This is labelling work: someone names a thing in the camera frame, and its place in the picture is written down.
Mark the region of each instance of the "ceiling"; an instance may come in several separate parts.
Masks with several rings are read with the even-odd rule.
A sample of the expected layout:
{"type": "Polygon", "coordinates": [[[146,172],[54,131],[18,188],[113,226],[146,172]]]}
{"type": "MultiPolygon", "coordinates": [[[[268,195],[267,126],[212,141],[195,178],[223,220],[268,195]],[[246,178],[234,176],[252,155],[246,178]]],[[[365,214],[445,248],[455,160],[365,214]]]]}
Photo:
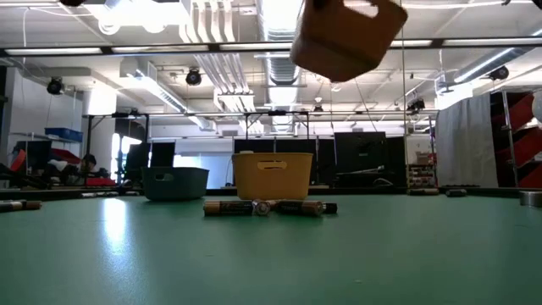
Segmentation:
{"type": "MultiPolygon", "coordinates": [[[[27,10],[25,7],[6,8],[0,1],[0,46],[23,47],[24,36],[27,47],[45,46],[84,46],[84,45],[149,45],[156,43],[182,43],[178,26],[168,25],[164,31],[151,34],[141,26],[122,27],[116,34],[106,36],[100,33],[94,16],[88,16],[86,8],[74,9],[79,17],[69,16],[60,7],[43,7],[49,13],[40,10],[27,10]]],[[[368,12],[370,7],[362,1],[346,0],[352,9],[368,12]]],[[[407,9],[409,18],[404,26],[405,38],[427,37],[502,37],[526,36],[529,31],[542,28],[540,11],[529,1],[512,1],[508,6],[501,6],[496,1],[413,1],[407,9]],[[457,4],[477,5],[480,7],[454,7],[457,4]]],[[[233,29],[235,38],[241,42],[260,40],[257,16],[246,14],[255,7],[254,1],[233,1],[233,29]]],[[[362,31],[352,29],[352,39],[362,39],[362,31]]],[[[331,90],[327,79],[309,71],[303,71],[296,109],[312,109],[316,97],[322,98],[324,110],[364,110],[365,101],[371,109],[402,108],[403,96],[412,88],[418,87],[418,97],[422,97],[427,108],[434,106],[434,82],[431,81],[439,71],[454,71],[465,67],[476,59],[490,53],[490,49],[446,49],[442,51],[442,64],[439,50],[389,51],[379,67],[355,80],[338,84],[336,91],[331,90]]],[[[241,54],[243,72],[251,90],[254,91],[256,107],[268,103],[266,94],[267,78],[264,62],[254,58],[254,53],[241,54]]],[[[158,79],[172,92],[182,97],[191,109],[197,112],[218,111],[213,103],[213,84],[205,76],[199,86],[188,86],[185,74],[189,67],[197,66],[191,55],[151,56],[138,58],[151,61],[158,68],[158,79]]],[[[48,67],[88,67],[104,76],[119,89],[119,107],[137,107],[147,112],[169,112],[171,108],[146,90],[134,88],[126,77],[120,77],[119,66],[122,57],[78,57],[78,58],[29,58],[27,69],[46,69],[48,67]]],[[[510,70],[507,86],[539,85],[542,72],[536,67],[542,61],[542,51],[536,49],[506,65],[510,70]]],[[[474,87],[488,87],[488,80],[476,80],[474,87]]],[[[190,124],[188,119],[155,120],[154,124],[190,124]]]]}

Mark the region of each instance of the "shelf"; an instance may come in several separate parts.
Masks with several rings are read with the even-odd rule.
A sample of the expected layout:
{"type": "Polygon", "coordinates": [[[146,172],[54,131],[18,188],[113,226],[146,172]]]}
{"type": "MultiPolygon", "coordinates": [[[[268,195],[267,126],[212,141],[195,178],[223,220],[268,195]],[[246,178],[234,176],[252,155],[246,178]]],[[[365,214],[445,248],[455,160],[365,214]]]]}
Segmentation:
{"type": "Polygon", "coordinates": [[[35,134],[35,133],[32,133],[32,132],[29,132],[29,133],[25,133],[25,132],[10,132],[9,133],[10,136],[27,136],[29,138],[34,138],[34,139],[37,139],[37,140],[49,140],[49,141],[58,141],[58,142],[61,142],[61,143],[75,143],[75,144],[80,144],[79,141],[73,141],[73,140],[69,140],[69,139],[63,139],[61,137],[58,137],[58,136],[52,136],[52,135],[38,135],[38,134],[35,134]]]}

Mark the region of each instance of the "table surface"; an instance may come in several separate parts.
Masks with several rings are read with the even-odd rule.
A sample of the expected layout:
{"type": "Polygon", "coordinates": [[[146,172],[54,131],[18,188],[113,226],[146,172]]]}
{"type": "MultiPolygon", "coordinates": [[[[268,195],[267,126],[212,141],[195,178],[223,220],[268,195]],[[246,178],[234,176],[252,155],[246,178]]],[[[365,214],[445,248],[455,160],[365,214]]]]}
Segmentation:
{"type": "Polygon", "coordinates": [[[0,304],[541,304],[541,209],[312,199],[339,214],[204,218],[203,200],[142,197],[0,213],[0,304]]]}

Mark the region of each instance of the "hanging box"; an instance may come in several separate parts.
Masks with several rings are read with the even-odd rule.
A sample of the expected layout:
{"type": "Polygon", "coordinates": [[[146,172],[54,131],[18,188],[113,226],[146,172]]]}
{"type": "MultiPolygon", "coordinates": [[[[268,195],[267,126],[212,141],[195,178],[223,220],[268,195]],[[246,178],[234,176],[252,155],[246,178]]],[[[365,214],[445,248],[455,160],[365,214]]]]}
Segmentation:
{"type": "Polygon", "coordinates": [[[237,196],[254,199],[305,199],[311,153],[240,153],[233,156],[237,196]]]}
{"type": "Polygon", "coordinates": [[[342,0],[306,0],[292,62],[338,82],[378,67],[407,12],[388,0],[369,2],[378,8],[374,17],[345,7],[342,0]]]}

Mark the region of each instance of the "red object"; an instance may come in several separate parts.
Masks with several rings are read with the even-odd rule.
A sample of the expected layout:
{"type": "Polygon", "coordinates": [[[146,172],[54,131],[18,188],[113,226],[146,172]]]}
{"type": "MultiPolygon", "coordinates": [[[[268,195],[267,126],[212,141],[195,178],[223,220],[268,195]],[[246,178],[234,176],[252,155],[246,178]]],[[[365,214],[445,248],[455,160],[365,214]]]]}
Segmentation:
{"type": "Polygon", "coordinates": [[[81,162],[80,158],[65,149],[51,148],[51,153],[61,158],[62,161],[68,162],[68,164],[77,165],[81,162]]]}
{"type": "Polygon", "coordinates": [[[111,180],[109,178],[87,178],[86,185],[87,186],[116,186],[116,183],[114,180],[111,180]]]}
{"type": "MultiPolygon", "coordinates": [[[[514,142],[514,154],[516,155],[516,166],[522,167],[532,160],[537,153],[542,151],[542,130],[533,128],[518,141],[514,142]]],[[[510,148],[501,149],[495,154],[501,161],[506,162],[512,159],[510,148]]]]}
{"type": "Polygon", "coordinates": [[[22,149],[19,150],[19,154],[17,155],[17,158],[15,158],[14,162],[11,164],[12,171],[18,171],[20,167],[25,163],[26,160],[26,152],[22,149]]]}
{"type": "MultiPolygon", "coordinates": [[[[513,131],[522,128],[522,126],[533,119],[533,101],[534,95],[529,94],[510,108],[510,125],[513,131]]],[[[491,121],[497,125],[504,126],[506,124],[504,114],[496,115],[491,118],[491,121]]]]}
{"type": "Polygon", "coordinates": [[[519,187],[542,188],[542,164],[521,179],[519,187]]]}

